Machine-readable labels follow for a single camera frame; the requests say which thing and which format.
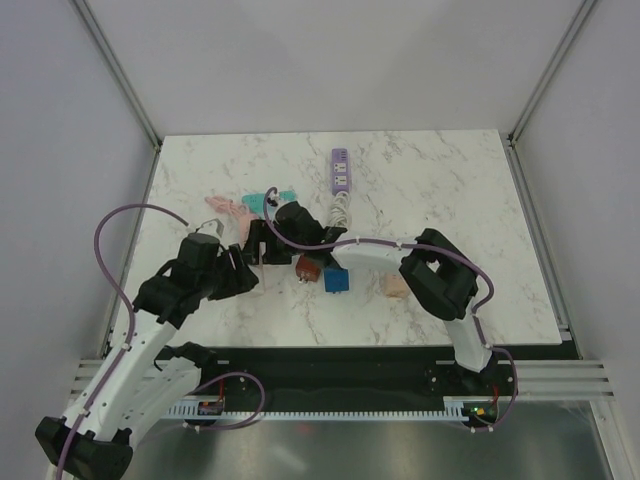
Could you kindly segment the teal triangular power strip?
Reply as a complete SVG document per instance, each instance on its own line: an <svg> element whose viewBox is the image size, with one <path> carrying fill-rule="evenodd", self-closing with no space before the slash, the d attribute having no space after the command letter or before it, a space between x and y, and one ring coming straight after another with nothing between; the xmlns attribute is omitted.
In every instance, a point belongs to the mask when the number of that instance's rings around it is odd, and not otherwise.
<svg viewBox="0 0 640 480"><path fill-rule="evenodd" d="M292 202L297 200L297 195L293 190L279 190L278 195L283 202ZM265 197L264 193L246 194L241 197L241 202L251 212L257 215L262 215L264 197Z"/></svg>

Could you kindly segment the orange patterned block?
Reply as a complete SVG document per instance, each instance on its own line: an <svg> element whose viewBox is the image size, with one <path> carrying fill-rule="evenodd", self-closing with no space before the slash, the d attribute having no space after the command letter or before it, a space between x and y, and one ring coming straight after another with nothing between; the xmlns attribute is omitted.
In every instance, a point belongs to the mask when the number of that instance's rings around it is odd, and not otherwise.
<svg viewBox="0 0 640 480"><path fill-rule="evenodd" d="M322 274L322 269L309 258L301 255L295 265L295 274L302 283L316 283Z"/></svg>

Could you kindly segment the blue cube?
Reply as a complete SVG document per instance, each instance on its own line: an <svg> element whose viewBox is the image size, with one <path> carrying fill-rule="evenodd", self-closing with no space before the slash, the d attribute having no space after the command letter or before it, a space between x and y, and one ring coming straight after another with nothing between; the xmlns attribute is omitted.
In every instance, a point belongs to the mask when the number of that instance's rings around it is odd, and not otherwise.
<svg viewBox="0 0 640 480"><path fill-rule="evenodd" d="M326 293L339 294L350 289L349 272L345 269L326 268L323 279Z"/></svg>

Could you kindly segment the purple power strip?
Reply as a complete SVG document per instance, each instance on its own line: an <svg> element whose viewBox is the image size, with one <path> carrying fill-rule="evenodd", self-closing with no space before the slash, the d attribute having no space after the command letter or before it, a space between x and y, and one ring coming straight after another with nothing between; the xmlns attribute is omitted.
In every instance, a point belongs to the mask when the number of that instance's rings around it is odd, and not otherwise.
<svg viewBox="0 0 640 480"><path fill-rule="evenodd" d="M331 151L330 181L331 194L334 196L351 191L351 163L346 148L334 148Z"/></svg>

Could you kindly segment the pink plug adapter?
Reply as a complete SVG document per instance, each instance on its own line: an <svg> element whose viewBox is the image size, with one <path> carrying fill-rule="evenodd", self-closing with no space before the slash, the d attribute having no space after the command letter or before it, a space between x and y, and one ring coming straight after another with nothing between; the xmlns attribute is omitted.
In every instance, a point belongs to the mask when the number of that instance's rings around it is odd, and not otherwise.
<svg viewBox="0 0 640 480"><path fill-rule="evenodd" d="M410 291L400 275L386 273L382 278L382 290L387 298L404 299Z"/></svg>

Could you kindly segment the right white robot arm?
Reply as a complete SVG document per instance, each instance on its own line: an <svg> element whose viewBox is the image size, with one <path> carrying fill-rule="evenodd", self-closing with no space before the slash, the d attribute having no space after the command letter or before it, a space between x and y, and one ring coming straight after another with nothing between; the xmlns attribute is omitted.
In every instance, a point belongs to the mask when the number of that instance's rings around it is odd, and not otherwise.
<svg viewBox="0 0 640 480"><path fill-rule="evenodd" d="M444 322L460 366L460 386L477 394L493 383L491 353L471 312L478 273L439 231L427 228L400 240L362 236L346 227L321 225L296 201L250 222L243 247L247 263L283 265L296 255L308 256L321 268L362 268L400 276L419 305Z"/></svg>

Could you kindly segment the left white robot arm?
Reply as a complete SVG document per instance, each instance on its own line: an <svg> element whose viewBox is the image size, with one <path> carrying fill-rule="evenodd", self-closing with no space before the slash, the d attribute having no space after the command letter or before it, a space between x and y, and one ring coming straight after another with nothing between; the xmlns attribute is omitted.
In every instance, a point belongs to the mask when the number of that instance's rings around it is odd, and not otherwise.
<svg viewBox="0 0 640 480"><path fill-rule="evenodd" d="M151 427L183 396L208 393L219 382L214 352L187 342L149 383L148 368L203 301L251 291L257 276L239 245L223 247L190 233L176 258L144 281L125 306L129 325L97 374L61 417L43 418L35 436L57 469L77 479L119 479Z"/></svg>

